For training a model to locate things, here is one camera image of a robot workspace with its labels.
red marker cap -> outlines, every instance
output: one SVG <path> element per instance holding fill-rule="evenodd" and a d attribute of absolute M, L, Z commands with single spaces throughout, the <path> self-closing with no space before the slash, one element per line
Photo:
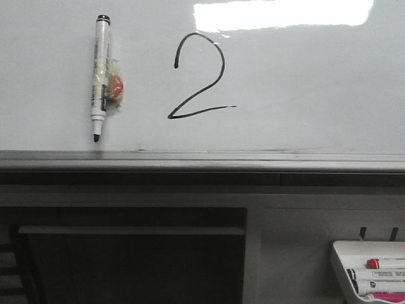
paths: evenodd
<path fill-rule="evenodd" d="M 379 258 L 371 258 L 367 260 L 367 268 L 369 269 L 380 269 L 380 259 Z"/>

whiteboard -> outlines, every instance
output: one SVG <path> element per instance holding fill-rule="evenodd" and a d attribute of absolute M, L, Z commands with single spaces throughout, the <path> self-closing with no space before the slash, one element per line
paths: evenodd
<path fill-rule="evenodd" d="M 281 19 L 302 10 L 290 0 L 274 1 L 290 3 Z M 403 154 L 403 0 L 371 1 L 359 25 L 198 29 L 195 5 L 216 3 L 227 2 L 1 1 L 0 150 Z M 302 3 L 317 11 L 314 0 Z M 112 57 L 121 61 L 125 96 L 120 113 L 109 111 L 96 144 L 90 99 L 100 14 L 111 18 Z M 242 27 L 246 18 L 239 16 Z M 221 68 L 212 43 L 193 36 L 174 69 L 181 39 L 197 30 L 218 43 L 225 72 L 178 114 L 236 107 L 170 120 Z"/>

white marker holder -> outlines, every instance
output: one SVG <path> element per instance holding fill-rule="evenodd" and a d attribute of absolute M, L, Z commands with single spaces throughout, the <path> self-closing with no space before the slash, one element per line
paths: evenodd
<path fill-rule="evenodd" d="M 366 300 L 354 289 L 347 269 L 366 269 L 371 258 L 401 258 L 405 256 L 405 242 L 336 241 L 330 257 L 332 267 L 348 304 L 390 303 L 391 301 Z"/>

whiteboard tray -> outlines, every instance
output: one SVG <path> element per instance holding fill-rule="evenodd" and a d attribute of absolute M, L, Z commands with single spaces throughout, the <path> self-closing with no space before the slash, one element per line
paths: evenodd
<path fill-rule="evenodd" d="M 357 295 L 346 269 L 366 268 L 366 261 L 375 257 L 399 257 L 405 253 L 405 242 L 336 241 L 330 258 L 348 304 L 393 303 L 385 300 L 365 300 Z"/>

marker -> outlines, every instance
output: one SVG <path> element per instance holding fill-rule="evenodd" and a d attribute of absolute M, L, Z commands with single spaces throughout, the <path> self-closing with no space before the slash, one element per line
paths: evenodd
<path fill-rule="evenodd" d="M 402 302 L 405 301 L 405 293 L 370 293 L 364 296 L 366 300 L 385 300 L 389 302 Z"/>
<path fill-rule="evenodd" d="M 402 280 L 352 280 L 352 283 L 359 296 L 369 293 L 405 293 L 405 281 Z"/>
<path fill-rule="evenodd" d="M 405 280 L 405 269 L 347 269 L 347 273 L 352 280 Z"/>
<path fill-rule="evenodd" d="M 91 120 L 94 142 L 98 142 L 101 127 L 107 113 L 108 58 L 109 58 L 109 16 L 99 15 L 96 21 L 96 45 L 94 46 L 93 93 L 91 99 Z"/>
<path fill-rule="evenodd" d="M 405 269 L 405 258 L 371 258 L 367 260 L 369 269 Z"/>

